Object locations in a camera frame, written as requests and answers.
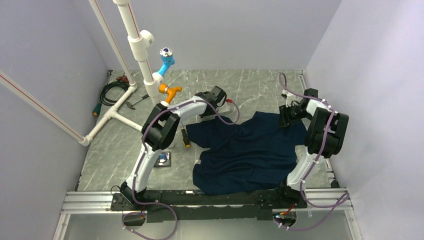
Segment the navy blue t-shirt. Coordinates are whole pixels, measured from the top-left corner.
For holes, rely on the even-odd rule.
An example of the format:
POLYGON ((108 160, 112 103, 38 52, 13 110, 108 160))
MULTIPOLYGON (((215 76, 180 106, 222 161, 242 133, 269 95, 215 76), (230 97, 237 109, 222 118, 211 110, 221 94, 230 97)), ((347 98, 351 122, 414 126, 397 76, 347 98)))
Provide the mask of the navy blue t-shirt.
POLYGON ((241 124, 213 120, 186 126, 191 142, 203 148, 192 170, 193 185, 207 195, 274 189, 297 165, 296 146, 305 143, 302 122, 279 127, 277 113, 254 113, 241 124))

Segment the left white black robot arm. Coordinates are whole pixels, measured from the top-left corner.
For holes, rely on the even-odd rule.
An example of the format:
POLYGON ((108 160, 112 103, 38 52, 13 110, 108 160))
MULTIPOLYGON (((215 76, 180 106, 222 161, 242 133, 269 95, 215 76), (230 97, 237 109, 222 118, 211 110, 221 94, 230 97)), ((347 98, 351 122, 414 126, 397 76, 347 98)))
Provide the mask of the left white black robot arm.
POLYGON ((220 87, 198 92, 179 104, 169 105, 162 101, 156 104, 141 133, 141 149, 133 170, 120 186, 124 204, 131 210, 139 209, 144 203, 148 179, 160 153, 173 142, 181 122, 195 116, 215 115, 219 104, 227 99, 220 87))

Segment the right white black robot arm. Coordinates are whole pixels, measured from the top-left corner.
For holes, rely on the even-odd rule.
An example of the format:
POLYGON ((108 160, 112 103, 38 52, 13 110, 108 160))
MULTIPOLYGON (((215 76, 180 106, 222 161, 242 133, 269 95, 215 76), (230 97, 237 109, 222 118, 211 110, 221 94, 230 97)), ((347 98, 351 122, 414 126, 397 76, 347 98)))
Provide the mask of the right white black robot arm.
POLYGON ((306 178, 320 160, 337 155, 344 143, 350 117, 334 108, 324 99, 319 98, 319 91, 308 88, 303 92, 299 103, 286 103, 279 107, 281 128, 293 127, 309 119, 304 140, 305 153, 296 167, 285 180, 285 188, 275 194, 276 203, 287 208, 295 201, 292 191, 302 192, 306 178))

